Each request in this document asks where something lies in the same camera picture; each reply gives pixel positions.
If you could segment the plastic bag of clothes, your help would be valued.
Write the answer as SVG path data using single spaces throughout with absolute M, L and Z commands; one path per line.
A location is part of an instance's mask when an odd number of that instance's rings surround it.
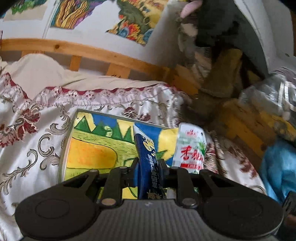
M 277 135 L 295 141 L 295 71 L 281 67 L 272 72 L 243 90 L 238 104 L 258 114 Z

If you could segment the wooden bed frame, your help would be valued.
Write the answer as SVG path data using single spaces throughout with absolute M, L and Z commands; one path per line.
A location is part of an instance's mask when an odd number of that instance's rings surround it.
M 69 70 L 78 71 L 82 58 L 109 63 L 107 76 L 129 78 L 132 70 L 147 74 L 153 80 L 164 81 L 190 96 L 198 94 L 200 84 L 189 70 L 177 65 L 174 69 L 153 65 L 116 52 L 61 40 L 15 38 L 1 40 L 2 51 L 21 51 L 22 56 L 37 53 L 70 55 Z

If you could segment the starry night poster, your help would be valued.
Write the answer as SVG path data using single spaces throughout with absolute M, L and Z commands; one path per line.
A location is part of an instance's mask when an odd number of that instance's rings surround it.
M 50 27 L 72 30 L 93 10 L 103 4 L 101 0 L 63 0 L 60 1 L 53 15 Z

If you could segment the blond boy poster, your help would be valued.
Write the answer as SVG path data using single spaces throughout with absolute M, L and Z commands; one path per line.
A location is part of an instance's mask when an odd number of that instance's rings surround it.
M 42 20 L 47 7 L 47 0 L 17 1 L 1 15 L 1 19 L 4 21 Z

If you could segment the floral satin bedspread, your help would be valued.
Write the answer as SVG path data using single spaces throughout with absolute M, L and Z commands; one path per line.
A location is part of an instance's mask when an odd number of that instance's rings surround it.
M 281 207 L 203 167 L 164 84 L 34 99 L 1 76 L 1 240 L 273 240 Z

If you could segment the wooden cabinet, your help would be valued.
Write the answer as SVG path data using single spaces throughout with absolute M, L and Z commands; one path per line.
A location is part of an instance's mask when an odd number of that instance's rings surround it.
M 259 169 L 266 149 L 273 145 L 276 134 L 254 111 L 241 108 L 237 99 L 225 102 L 214 112 L 208 129 L 234 142 L 243 150 L 255 169 Z

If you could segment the brown plush toy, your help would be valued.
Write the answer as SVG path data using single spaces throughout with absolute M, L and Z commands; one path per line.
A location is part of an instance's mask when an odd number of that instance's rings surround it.
M 211 65 L 192 102 L 183 108 L 183 120 L 207 126 L 222 113 L 224 105 L 239 97 L 242 90 L 260 80 L 251 60 L 240 49 L 220 53 Z

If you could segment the beige pillow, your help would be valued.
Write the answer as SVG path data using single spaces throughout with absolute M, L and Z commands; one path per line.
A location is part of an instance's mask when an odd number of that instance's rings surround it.
M 86 91 L 95 89 L 142 88 L 159 84 L 159 81 L 131 80 L 94 75 L 64 69 L 53 58 L 43 54 L 29 54 L 13 63 L 1 60 L 1 73 L 9 73 L 30 99 L 46 87 Z

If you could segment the landscape poster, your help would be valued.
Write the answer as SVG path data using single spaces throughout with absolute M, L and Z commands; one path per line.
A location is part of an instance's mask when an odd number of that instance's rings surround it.
M 119 22 L 107 33 L 145 46 L 168 4 L 162 0 L 117 1 Z

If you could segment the seaweed snack packet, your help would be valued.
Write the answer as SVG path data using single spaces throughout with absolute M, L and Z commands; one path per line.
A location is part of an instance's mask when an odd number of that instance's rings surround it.
M 198 174 L 204 168 L 207 141 L 204 130 L 191 123 L 180 123 L 172 167 Z

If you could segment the blue stick snack packet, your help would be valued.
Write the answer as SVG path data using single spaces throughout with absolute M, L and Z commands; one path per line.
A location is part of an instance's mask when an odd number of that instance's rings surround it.
M 166 193 L 159 180 L 154 141 L 137 125 L 133 126 L 133 134 L 138 153 L 137 198 L 166 199 Z

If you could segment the blue cloth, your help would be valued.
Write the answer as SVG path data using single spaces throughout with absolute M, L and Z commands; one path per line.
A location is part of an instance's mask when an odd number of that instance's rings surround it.
M 282 204 L 290 191 L 295 192 L 295 142 L 277 138 L 264 153 L 259 175 L 267 195 Z

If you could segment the black garment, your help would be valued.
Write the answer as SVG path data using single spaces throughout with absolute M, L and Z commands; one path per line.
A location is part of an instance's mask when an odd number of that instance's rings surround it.
M 216 61 L 222 52 L 239 49 L 259 75 L 268 75 L 259 36 L 234 1 L 187 1 L 176 22 L 185 66 L 195 64 L 197 52 Z

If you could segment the silver tray with painted liner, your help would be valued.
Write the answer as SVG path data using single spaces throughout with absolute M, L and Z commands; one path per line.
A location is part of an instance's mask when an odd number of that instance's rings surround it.
M 58 181 L 66 181 L 91 169 L 105 174 L 116 167 L 131 166 L 137 157 L 134 125 L 154 141 L 157 159 L 164 159 L 171 166 L 177 128 L 79 109 L 65 139 Z

